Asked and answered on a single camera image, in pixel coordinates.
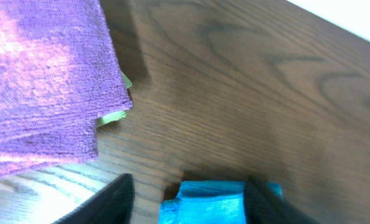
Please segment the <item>blue microfiber cloth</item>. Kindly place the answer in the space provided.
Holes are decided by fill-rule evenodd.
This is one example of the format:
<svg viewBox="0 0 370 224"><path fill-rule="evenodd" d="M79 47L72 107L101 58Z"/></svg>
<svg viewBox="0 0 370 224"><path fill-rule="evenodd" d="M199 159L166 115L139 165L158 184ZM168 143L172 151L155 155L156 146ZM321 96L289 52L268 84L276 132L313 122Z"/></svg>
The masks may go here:
<svg viewBox="0 0 370 224"><path fill-rule="evenodd" d="M183 181L174 199L160 204L159 224L246 224L245 183Z"/></svg>

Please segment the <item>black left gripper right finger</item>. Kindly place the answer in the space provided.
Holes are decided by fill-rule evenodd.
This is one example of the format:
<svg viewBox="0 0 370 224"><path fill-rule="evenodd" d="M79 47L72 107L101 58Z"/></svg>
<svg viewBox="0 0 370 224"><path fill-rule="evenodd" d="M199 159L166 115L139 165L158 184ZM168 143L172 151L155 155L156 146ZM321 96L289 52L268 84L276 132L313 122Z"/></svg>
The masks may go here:
<svg viewBox="0 0 370 224"><path fill-rule="evenodd" d="M247 224L318 224L256 177L245 182L244 212Z"/></svg>

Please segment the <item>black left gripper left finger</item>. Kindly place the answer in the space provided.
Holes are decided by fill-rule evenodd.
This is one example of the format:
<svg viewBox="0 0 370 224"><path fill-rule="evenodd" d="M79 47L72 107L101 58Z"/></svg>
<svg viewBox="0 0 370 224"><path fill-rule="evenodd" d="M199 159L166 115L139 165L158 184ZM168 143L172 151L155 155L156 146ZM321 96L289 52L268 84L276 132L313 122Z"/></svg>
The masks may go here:
<svg viewBox="0 0 370 224"><path fill-rule="evenodd" d="M54 224L130 224L134 201L133 176L122 174Z"/></svg>

